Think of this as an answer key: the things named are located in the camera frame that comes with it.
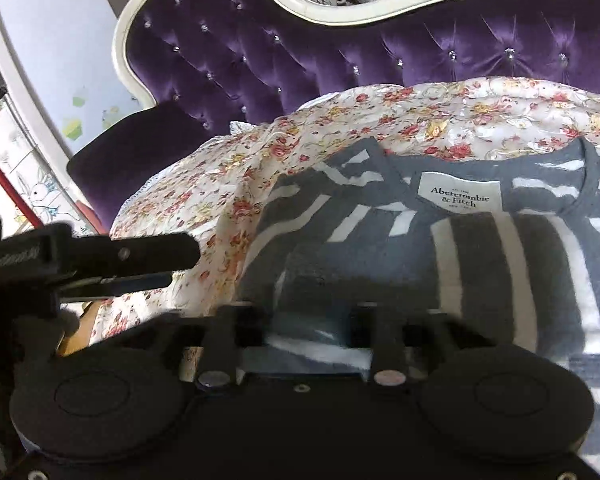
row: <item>bed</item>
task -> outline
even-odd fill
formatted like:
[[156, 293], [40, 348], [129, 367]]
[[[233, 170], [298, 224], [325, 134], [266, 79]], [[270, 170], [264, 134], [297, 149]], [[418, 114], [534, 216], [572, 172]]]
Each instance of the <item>bed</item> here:
[[[144, 110], [68, 171], [113, 237], [185, 230], [202, 256], [170, 287], [103, 306], [92, 342], [234, 299], [276, 179], [362, 137], [445, 160], [576, 136], [600, 150], [600, 0], [131, 0], [112, 54]], [[600, 471], [600, 447], [588, 460]]]
[[130, 0], [112, 54], [145, 110], [68, 165], [107, 228], [230, 121], [271, 122], [328, 92], [501, 75], [600, 93], [600, 0]]

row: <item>striped shirt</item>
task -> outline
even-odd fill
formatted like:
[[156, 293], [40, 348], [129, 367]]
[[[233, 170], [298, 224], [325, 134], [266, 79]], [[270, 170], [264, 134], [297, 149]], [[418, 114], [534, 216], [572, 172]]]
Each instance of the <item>striped shirt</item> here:
[[583, 138], [462, 163], [360, 140], [278, 180], [238, 296], [275, 310], [279, 348], [317, 361], [365, 367], [338, 346], [346, 306], [375, 302], [441, 308], [560, 362], [594, 394], [581, 451], [600, 471], [600, 156]]

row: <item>purple tufted headboard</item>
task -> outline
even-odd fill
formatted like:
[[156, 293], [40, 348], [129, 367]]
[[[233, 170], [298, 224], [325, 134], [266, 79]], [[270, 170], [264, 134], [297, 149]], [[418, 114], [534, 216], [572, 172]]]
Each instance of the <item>purple tufted headboard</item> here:
[[268, 122], [327, 92], [486, 75], [600, 92], [600, 0], [449, 0], [357, 27], [307, 22], [272, 0], [148, 0], [126, 55], [157, 106], [68, 167], [107, 226], [152, 174], [229, 121]]

